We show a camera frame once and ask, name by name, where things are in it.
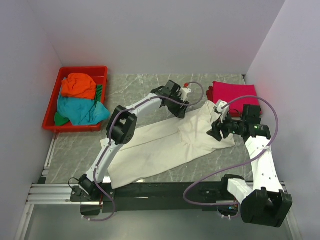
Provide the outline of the white t shirt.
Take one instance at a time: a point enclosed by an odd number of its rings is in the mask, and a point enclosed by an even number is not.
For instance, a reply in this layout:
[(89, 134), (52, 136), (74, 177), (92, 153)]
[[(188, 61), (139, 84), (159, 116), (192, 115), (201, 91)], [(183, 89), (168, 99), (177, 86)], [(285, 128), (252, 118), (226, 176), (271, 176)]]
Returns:
[(216, 150), (235, 146), (229, 135), (221, 141), (207, 132), (220, 116), (215, 104), (207, 100), (183, 119), (170, 118), (135, 131), (133, 139), (124, 145), (108, 167), (111, 186), (117, 189), (138, 180), (152, 177)]

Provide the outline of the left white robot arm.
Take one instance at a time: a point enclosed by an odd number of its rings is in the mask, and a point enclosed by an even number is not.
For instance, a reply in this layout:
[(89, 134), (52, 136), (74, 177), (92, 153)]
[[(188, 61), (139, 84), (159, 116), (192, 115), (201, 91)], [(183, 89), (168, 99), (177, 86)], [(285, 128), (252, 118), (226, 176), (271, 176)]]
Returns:
[(88, 201), (94, 201), (102, 194), (100, 185), (105, 174), (118, 151), (132, 140), (138, 117), (166, 107), (176, 118), (183, 119), (190, 105), (187, 99), (191, 92), (188, 83), (181, 87), (169, 80), (165, 86), (153, 89), (137, 103), (127, 107), (117, 106), (107, 126), (106, 146), (101, 149), (89, 170), (78, 180), (82, 195)]

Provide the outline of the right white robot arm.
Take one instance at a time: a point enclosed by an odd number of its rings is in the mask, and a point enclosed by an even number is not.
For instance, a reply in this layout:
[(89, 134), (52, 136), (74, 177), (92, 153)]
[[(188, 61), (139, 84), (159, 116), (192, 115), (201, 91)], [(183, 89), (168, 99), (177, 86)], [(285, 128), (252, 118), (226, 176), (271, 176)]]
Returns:
[(241, 178), (230, 178), (219, 187), (221, 197), (226, 200), (236, 198), (244, 223), (279, 228), (293, 205), (293, 199), (285, 193), (278, 179), (269, 145), (272, 136), (269, 127), (261, 123), (261, 107), (245, 104), (239, 120), (232, 119), (229, 106), (223, 100), (217, 102), (214, 110), (220, 117), (212, 123), (207, 134), (217, 141), (230, 134), (241, 136), (253, 174), (253, 187)]

